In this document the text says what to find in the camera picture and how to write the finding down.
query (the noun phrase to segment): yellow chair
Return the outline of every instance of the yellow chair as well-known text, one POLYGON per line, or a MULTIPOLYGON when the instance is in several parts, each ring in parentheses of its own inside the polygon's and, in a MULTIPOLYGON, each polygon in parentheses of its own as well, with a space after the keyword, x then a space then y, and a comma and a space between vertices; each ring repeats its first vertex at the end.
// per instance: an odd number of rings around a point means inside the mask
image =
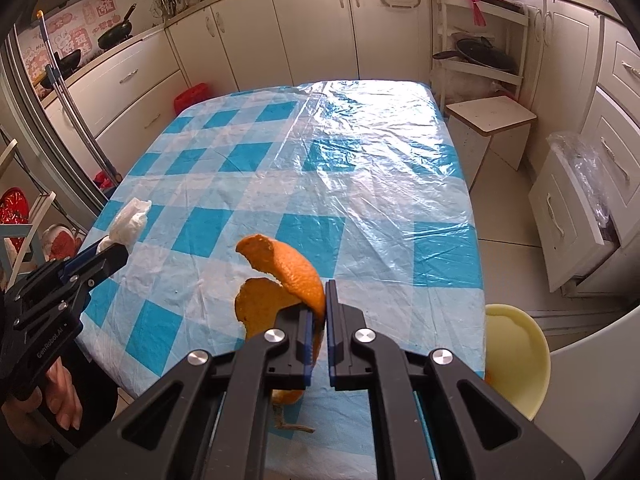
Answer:
POLYGON ((511 305, 486 306, 485 380, 529 420, 545 400, 551 358, 535 320, 511 305))

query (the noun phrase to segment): red container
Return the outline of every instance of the red container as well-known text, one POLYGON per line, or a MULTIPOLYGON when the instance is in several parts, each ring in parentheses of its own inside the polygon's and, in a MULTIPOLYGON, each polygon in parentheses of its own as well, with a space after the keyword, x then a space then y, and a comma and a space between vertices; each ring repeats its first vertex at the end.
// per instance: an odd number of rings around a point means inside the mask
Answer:
POLYGON ((207 99, 211 99, 213 94, 209 85, 206 83, 200 83, 193 86, 174 99, 174 110, 176 115, 180 115, 180 112, 186 110, 190 106, 196 105, 207 99))

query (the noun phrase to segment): human hand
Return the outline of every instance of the human hand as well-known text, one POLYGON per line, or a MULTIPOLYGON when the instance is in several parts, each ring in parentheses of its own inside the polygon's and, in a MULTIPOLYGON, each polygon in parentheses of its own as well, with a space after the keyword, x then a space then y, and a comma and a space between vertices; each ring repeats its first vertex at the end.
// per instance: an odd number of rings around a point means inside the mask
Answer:
MULTIPOLYGON (((82 405, 71 381, 71 373, 60 359, 46 373, 47 386, 45 401, 51 413, 56 415, 56 422, 64 430, 69 427, 80 428, 82 419, 82 405)), ((21 443, 31 447, 40 447, 50 438, 50 431, 30 417, 30 413, 37 410, 42 403, 42 392, 36 388, 29 399, 17 400, 10 397, 2 405, 2 413, 6 422, 21 443)))
POLYGON ((47 407, 56 416, 56 422, 63 430, 68 430, 71 426, 79 430, 82 404, 73 386, 71 373, 63 366, 60 358, 49 368, 46 378, 49 382, 44 397, 47 407))

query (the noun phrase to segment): red plate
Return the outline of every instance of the red plate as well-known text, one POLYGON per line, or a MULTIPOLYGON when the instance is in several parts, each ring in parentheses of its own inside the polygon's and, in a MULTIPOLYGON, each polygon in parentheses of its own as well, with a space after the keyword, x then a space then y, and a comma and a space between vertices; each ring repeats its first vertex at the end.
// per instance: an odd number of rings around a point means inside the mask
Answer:
MULTIPOLYGON (((29 203, 19 187, 7 189, 0 198, 0 223, 29 223, 29 203)), ((24 238, 10 238, 16 251, 20 251, 24 238)))

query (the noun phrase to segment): drawer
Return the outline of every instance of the drawer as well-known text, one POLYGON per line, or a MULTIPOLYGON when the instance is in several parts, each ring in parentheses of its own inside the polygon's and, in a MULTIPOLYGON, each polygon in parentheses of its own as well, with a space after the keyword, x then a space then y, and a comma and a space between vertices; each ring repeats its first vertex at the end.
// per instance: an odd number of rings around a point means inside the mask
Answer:
POLYGON ((640 51, 624 25, 613 20, 605 20, 598 84, 640 124, 640 51))
POLYGON ((625 246, 640 227, 640 128, 596 88, 582 135, 603 162, 607 203, 620 244, 625 246))
POLYGON ((178 63, 162 30, 100 63, 69 90, 95 137, 176 70, 178 63))
POLYGON ((186 89, 187 83, 178 70, 133 103, 98 136, 98 144, 122 176, 175 119, 174 98, 186 89))
POLYGON ((585 276, 613 253, 603 240, 587 197, 567 161, 554 150, 529 193, 542 250, 549 291, 574 276, 585 276))

